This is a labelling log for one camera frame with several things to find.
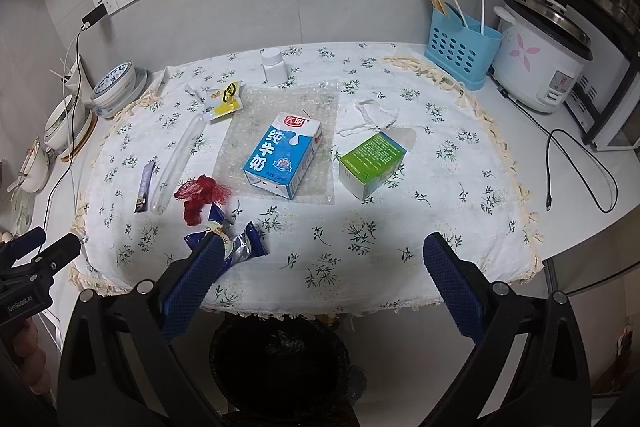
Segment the plastic wrapper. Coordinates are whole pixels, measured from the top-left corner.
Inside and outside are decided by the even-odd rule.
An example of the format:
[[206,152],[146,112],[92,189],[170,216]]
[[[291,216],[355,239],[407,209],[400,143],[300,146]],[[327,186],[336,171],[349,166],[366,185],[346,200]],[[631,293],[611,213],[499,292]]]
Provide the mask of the plastic wrapper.
[[182,184],[174,198],[184,200],[184,220],[190,227],[199,225],[200,211],[207,203],[225,204],[231,195],[231,189],[217,184],[213,178],[204,174],[197,180],[191,180]]
[[207,221],[207,230],[204,232],[194,232],[184,237],[185,243],[193,251],[202,238],[209,232],[213,232],[222,238],[225,244],[225,262],[220,269],[218,277],[242,261],[253,259],[267,255],[267,249],[264,247],[258,230],[255,225],[249,221],[244,227],[244,231],[239,233],[233,239],[228,236],[228,227],[231,225],[226,218],[224,212],[213,203],[209,211],[209,220]]
[[242,109],[240,84],[240,80],[236,80],[235,82],[230,82],[225,89],[204,90],[202,103],[210,110],[214,119]]

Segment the rice cooker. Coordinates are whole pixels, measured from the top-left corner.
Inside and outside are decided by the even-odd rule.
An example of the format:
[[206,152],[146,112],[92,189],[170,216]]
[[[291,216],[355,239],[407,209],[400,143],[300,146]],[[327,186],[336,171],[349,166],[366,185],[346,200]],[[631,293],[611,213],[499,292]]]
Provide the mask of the rice cooker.
[[492,64],[495,80],[530,108],[555,111],[593,60],[589,37],[554,1],[504,0],[494,12],[504,36]]

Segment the white cable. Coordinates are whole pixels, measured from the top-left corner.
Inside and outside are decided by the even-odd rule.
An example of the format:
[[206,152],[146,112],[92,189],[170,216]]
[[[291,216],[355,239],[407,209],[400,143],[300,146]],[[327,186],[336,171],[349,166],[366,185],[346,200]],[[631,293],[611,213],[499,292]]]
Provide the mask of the white cable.
[[[80,30],[80,32],[83,32],[85,29],[87,29],[89,23],[85,23],[82,26],[82,29]],[[76,71],[78,72],[78,90],[76,91],[76,99],[74,100],[74,108],[71,111],[71,120],[74,119],[75,114],[76,114],[76,105],[78,105],[78,100],[80,100],[80,89],[82,87],[82,73],[80,71],[80,51],[79,51],[79,39],[80,39],[80,33],[78,33],[78,35],[76,36]],[[73,150],[73,145],[75,143],[76,137],[72,136],[73,142],[71,143],[71,145],[69,146],[69,172],[71,174],[71,188],[74,190],[74,212],[76,212],[76,210],[78,209],[78,196],[79,196],[79,192],[80,192],[80,186],[78,185],[78,191],[75,191],[74,188],[74,174],[73,172],[71,172],[71,168],[74,166],[74,150]]]
[[[78,33],[76,33],[76,35],[74,36],[74,38],[71,41],[71,44],[69,44],[68,48],[66,49],[65,60],[63,61],[63,68],[62,68],[63,69],[63,74],[65,74],[64,72],[66,71],[66,59],[69,56],[69,51],[71,50],[71,46],[74,45],[74,41],[78,38],[78,36],[80,35],[81,32],[82,32],[82,29]],[[79,82],[80,82],[80,80],[79,80],[80,64],[77,65],[76,69],[78,70],[78,86],[79,86],[80,85],[79,84]],[[68,113],[68,110],[66,108],[65,99],[66,99],[66,96],[65,96],[65,83],[62,82],[62,104],[65,106],[66,137],[68,139],[68,145],[69,145],[69,162],[70,162],[69,166],[71,166],[72,162],[73,162],[73,158],[72,158],[71,152],[72,152],[72,149],[73,149],[73,144],[74,144],[73,140],[74,140],[74,138],[73,138],[73,131],[71,129],[71,124],[69,122],[69,113]],[[78,100],[74,101],[74,109],[76,107],[76,103],[78,103]],[[76,186],[74,184],[73,171],[70,171],[69,174],[71,174],[71,190],[72,190],[72,194],[73,194],[73,197],[74,197],[74,201],[77,201]]]

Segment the hand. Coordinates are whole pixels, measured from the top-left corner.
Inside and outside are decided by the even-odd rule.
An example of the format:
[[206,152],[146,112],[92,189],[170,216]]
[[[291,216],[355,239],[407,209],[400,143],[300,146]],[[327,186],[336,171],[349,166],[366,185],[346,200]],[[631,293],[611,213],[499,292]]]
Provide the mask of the hand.
[[22,329],[15,335],[14,351],[24,362],[18,367],[18,372],[24,383],[34,394],[45,394],[51,389],[51,375],[44,368],[47,355],[38,345],[38,327],[33,318],[24,322]]

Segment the white tablecloth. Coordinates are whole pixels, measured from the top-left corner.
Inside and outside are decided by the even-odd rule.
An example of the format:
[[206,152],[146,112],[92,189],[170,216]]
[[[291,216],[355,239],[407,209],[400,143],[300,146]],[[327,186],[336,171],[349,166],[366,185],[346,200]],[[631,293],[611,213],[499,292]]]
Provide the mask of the white tablecloth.
[[[234,196],[225,211],[236,218],[235,232],[253,221],[270,254],[231,269],[212,286],[203,306],[280,315],[432,303],[439,295],[422,263],[422,242],[434,231],[460,257],[478,264],[489,280],[510,282],[533,274],[538,264],[528,214],[486,119],[478,118],[469,103],[460,107],[456,90],[440,89],[425,75],[383,61],[394,54],[412,52],[402,44],[375,42],[285,49],[290,76],[280,89],[339,82],[338,130],[357,117],[354,102],[372,99],[398,111],[395,125],[414,129],[417,141],[401,168],[366,201],[338,181],[337,160],[373,130],[333,137],[334,204]],[[187,227],[181,201],[173,200],[161,216],[134,214],[142,168],[156,160],[153,191],[198,110],[184,84],[223,86],[230,79],[260,86],[260,50],[168,68],[153,103],[117,122],[85,195],[88,263],[77,263],[82,285],[130,289],[141,279],[157,279],[171,261],[190,254],[183,236],[204,227]],[[206,128],[182,181],[211,175],[228,122]],[[224,183],[223,178],[217,181]]]

